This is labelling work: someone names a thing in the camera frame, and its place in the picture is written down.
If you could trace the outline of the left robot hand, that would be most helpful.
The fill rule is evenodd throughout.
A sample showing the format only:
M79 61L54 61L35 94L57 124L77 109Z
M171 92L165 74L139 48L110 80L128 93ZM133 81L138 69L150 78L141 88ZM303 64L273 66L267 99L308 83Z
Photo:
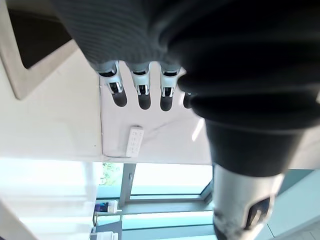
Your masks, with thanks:
M317 0L54 0L91 67L168 61L205 120L219 240L266 225L306 130L320 124Z

